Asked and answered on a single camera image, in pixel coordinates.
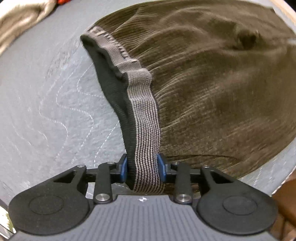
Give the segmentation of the brown corduroy pants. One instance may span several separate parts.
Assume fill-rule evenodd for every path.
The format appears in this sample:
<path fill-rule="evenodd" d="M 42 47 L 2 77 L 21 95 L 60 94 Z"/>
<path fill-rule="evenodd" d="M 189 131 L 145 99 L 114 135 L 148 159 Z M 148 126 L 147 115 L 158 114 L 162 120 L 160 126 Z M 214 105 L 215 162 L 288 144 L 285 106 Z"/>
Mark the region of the brown corduroy pants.
<path fill-rule="evenodd" d="M 120 121 L 128 187 L 165 190 L 157 154 L 240 178 L 295 139 L 295 32 L 248 1 L 151 1 L 82 36 Z"/>

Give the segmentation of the grey quilted mattress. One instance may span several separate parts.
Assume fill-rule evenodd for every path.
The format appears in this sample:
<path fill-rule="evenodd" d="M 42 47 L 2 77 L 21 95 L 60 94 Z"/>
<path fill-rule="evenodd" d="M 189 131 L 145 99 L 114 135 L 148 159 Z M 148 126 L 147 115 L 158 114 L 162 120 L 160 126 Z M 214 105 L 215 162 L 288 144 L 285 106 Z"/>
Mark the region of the grey quilted mattress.
<path fill-rule="evenodd" d="M 120 123 L 80 37 L 136 1 L 70 1 L 1 54 L 1 200 L 74 166 L 117 161 Z"/>

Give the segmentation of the beige fluffy blanket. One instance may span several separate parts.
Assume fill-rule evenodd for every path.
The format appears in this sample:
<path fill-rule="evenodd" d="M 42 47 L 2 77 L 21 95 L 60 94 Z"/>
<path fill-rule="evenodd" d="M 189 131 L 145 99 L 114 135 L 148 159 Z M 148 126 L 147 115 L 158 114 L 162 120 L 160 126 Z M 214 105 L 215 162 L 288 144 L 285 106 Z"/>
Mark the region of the beige fluffy blanket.
<path fill-rule="evenodd" d="M 1 1 L 1 53 L 55 8 L 56 1 Z"/>

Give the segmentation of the red pillow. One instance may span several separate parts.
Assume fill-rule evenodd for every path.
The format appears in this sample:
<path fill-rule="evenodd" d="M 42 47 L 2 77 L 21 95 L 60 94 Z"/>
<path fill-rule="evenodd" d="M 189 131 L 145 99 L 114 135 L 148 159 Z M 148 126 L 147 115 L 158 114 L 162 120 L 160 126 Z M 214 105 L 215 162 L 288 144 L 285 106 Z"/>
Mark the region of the red pillow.
<path fill-rule="evenodd" d="M 57 0 L 58 5 L 63 5 L 65 3 L 69 2 L 69 0 Z"/>

